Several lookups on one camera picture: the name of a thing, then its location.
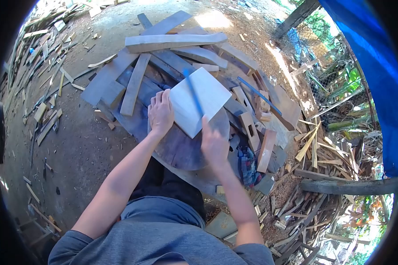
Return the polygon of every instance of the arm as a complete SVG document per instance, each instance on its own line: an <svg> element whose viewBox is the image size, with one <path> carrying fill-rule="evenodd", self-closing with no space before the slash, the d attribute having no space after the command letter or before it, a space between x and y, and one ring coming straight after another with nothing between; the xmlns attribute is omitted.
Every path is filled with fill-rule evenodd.
<svg viewBox="0 0 398 265"><path fill-rule="evenodd" d="M237 225L236 246L248 243L264 244L255 209L227 160L229 143L218 131L212 131L205 117L202 118L201 149L224 187L231 216Z"/></svg>
<svg viewBox="0 0 398 265"><path fill-rule="evenodd" d="M174 123L169 93L167 89L151 98L148 107L151 132L109 173L72 230L96 239L108 231L122 213L155 147Z"/></svg>

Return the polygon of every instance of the wooden beam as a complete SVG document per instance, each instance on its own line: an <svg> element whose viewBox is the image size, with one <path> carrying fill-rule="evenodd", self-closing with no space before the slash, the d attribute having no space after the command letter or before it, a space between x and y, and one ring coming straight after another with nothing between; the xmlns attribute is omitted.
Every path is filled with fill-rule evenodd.
<svg viewBox="0 0 398 265"><path fill-rule="evenodd" d="M122 100L120 113L126 116L132 116L134 111L134 105L137 100L139 93L140 84L143 80L146 67L149 63L150 54L142 53L134 67L133 74L131 75L130 81L128 82L127 90L125 92L124 99Z"/></svg>
<svg viewBox="0 0 398 265"><path fill-rule="evenodd" d="M313 181L304 179L301 182L303 190L347 195L382 195L398 192L398 177L383 180L360 181Z"/></svg>
<svg viewBox="0 0 398 265"><path fill-rule="evenodd" d="M222 45L218 45L218 47L220 48L218 56L221 56L223 53L227 53L228 55L233 56L245 66L247 66L249 68L249 71L247 73L248 76L251 76L252 73L254 73L258 69L258 63L256 61L252 60L252 58L250 58L248 55L243 53L241 50L234 48L227 42L223 43Z"/></svg>
<svg viewBox="0 0 398 265"><path fill-rule="evenodd" d="M261 149L258 155L258 166L256 171L265 173L267 171L268 163L270 162L271 153L273 152L274 144L276 143L276 131L269 129L265 130L264 139L262 141Z"/></svg>
<svg viewBox="0 0 398 265"><path fill-rule="evenodd" d="M146 53L154 50L216 44L225 41L227 41L227 36L222 32L209 35L146 35L125 38L125 46L130 53Z"/></svg>
<svg viewBox="0 0 398 265"><path fill-rule="evenodd" d="M172 48L171 51L175 54L182 55L187 58L191 58L193 60L199 61L204 64L212 64L217 65L220 70L227 69L228 61L220 58L216 53L213 53L210 50L197 47L179 47Z"/></svg>
<svg viewBox="0 0 398 265"><path fill-rule="evenodd" d="M303 177L303 178L310 178L312 180L332 180L332 181L340 181L340 182L348 181L347 179L344 179L344 178L332 177L329 175L320 174L320 173L303 170L303 169L299 169L299 168L295 169L295 175Z"/></svg>
<svg viewBox="0 0 398 265"><path fill-rule="evenodd" d="M314 12L320 3L318 0L305 0L299 7L297 7L275 30L274 37L280 39L291 28L296 28L301 24L311 13Z"/></svg>

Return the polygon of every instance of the forearm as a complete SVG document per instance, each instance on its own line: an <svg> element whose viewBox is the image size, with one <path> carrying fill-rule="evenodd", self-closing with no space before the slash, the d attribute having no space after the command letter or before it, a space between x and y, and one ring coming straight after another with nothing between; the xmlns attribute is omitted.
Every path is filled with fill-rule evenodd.
<svg viewBox="0 0 398 265"><path fill-rule="evenodd" d="M264 244L259 221L251 200L242 184L234 175L228 161L212 169L224 188L231 216L236 223L238 235L236 246L247 243Z"/></svg>
<svg viewBox="0 0 398 265"><path fill-rule="evenodd" d="M93 239L105 233L125 208L161 137L150 133L109 173L73 230Z"/></svg>

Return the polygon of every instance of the white wooden board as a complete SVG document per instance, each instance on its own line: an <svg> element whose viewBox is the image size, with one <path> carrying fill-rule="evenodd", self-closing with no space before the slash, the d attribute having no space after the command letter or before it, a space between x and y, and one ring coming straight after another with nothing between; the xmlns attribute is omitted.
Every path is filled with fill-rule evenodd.
<svg viewBox="0 0 398 265"><path fill-rule="evenodd" d="M203 67L192 73L190 80L208 119L231 97L231 93ZM202 120L186 79L171 89L170 100L174 108L175 123L190 138L194 138L202 129Z"/></svg>

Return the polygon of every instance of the checkered cloth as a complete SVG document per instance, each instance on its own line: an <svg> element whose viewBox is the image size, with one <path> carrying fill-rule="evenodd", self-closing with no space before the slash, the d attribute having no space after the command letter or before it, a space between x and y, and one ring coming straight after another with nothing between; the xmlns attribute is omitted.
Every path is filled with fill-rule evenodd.
<svg viewBox="0 0 398 265"><path fill-rule="evenodd" d="M263 177L260 172L256 171L257 158L248 146L243 147L241 151L239 151L239 158L243 175L242 182L245 186L252 188L257 185Z"/></svg>

